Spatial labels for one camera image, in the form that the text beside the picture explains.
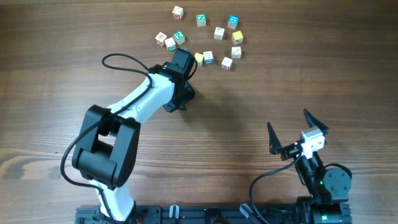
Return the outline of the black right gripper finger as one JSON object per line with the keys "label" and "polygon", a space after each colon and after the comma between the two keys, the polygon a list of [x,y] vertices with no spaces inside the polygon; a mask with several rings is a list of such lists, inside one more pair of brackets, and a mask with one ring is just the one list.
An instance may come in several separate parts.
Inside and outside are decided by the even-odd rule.
{"label": "black right gripper finger", "polygon": [[329,130],[329,127],[323,124],[321,121],[316,119],[307,109],[303,110],[304,117],[307,121],[307,124],[309,125],[310,128],[317,127],[321,131],[327,131]]}
{"label": "black right gripper finger", "polygon": [[267,130],[269,133],[269,149],[282,149],[282,145],[277,137],[271,123],[267,123]]}

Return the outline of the yellow top block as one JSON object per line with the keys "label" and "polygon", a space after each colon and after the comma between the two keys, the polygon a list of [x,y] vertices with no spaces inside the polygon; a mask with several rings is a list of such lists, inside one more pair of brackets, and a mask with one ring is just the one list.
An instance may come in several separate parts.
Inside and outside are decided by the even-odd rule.
{"label": "yellow top block", "polygon": [[194,54],[195,60],[197,61],[198,66],[202,66],[204,62],[204,55],[201,53]]}

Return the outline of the green V block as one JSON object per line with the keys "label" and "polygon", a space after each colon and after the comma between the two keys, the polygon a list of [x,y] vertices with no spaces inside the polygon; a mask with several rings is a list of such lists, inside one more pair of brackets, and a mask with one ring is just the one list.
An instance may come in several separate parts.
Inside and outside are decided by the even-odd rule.
{"label": "green V block", "polygon": [[165,39],[165,46],[169,52],[172,52],[177,48],[177,44],[172,37]]}

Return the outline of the blue P block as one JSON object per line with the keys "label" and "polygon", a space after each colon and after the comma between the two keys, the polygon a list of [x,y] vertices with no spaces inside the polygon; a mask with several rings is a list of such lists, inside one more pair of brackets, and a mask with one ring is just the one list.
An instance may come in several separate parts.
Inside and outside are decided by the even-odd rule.
{"label": "blue P block", "polygon": [[214,63],[214,56],[212,51],[206,51],[203,53],[204,56],[204,63],[205,64],[212,64]]}

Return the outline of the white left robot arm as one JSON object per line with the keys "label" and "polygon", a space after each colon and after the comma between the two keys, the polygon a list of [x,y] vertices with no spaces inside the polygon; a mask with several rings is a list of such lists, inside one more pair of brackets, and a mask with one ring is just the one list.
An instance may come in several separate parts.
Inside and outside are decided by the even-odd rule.
{"label": "white left robot arm", "polygon": [[93,188],[100,205],[76,210],[76,223],[143,223],[144,207],[130,195],[127,180],[136,163],[141,126],[161,107],[169,113],[185,110],[195,96],[189,79],[198,63],[177,49],[171,61],[145,68],[145,80],[123,100],[90,107],[78,137],[69,145],[72,166]]}

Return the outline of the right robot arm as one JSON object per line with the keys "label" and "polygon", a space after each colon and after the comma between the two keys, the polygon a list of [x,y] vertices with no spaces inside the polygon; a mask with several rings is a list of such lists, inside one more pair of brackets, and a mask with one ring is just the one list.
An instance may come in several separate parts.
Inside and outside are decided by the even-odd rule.
{"label": "right robot arm", "polygon": [[326,145],[329,127],[304,109],[309,128],[300,133],[300,139],[283,146],[274,128],[267,123],[269,151],[280,155],[283,161],[293,159],[300,182],[306,186],[309,196],[298,197],[295,207],[295,223],[351,223],[348,194],[352,172],[337,163],[324,165],[318,151]]}

